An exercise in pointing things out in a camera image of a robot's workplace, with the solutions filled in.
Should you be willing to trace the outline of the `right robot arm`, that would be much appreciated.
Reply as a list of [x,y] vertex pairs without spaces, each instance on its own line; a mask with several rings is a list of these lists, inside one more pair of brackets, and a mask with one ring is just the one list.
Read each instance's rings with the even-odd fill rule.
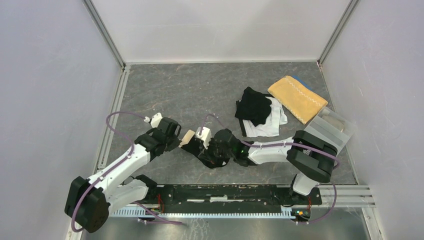
[[195,134],[203,147],[203,158],[213,165],[223,166],[233,160],[243,167],[265,163],[290,163],[299,173],[289,189],[289,199],[302,204],[318,184],[329,183],[333,170],[339,166],[338,150],[330,143],[304,130],[293,137],[271,142],[247,142],[236,138],[229,129],[215,135],[206,127]]

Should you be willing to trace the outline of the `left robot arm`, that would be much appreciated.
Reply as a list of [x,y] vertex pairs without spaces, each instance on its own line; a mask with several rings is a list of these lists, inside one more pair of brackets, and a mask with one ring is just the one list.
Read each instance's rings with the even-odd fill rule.
[[159,113],[144,120],[151,129],[131,139],[129,149],[121,156],[90,177],[78,176],[71,182],[64,212],[71,218],[73,232],[94,233],[112,213],[126,205],[140,200],[151,204],[156,200],[157,190],[141,177],[123,182],[156,157],[176,148],[181,125]]

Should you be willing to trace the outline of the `black underwear beige waistband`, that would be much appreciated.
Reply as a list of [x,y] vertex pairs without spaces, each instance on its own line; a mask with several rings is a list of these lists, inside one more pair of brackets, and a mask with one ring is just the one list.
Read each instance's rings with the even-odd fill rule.
[[222,168],[226,166],[232,158],[227,152],[224,152],[215,140],[211,139],[211,144],[205,148],[204,142],[196,137],[193,130],[188,130],[181,139],[179,147],[187,153],[196,157],[203,165],[209,169]]

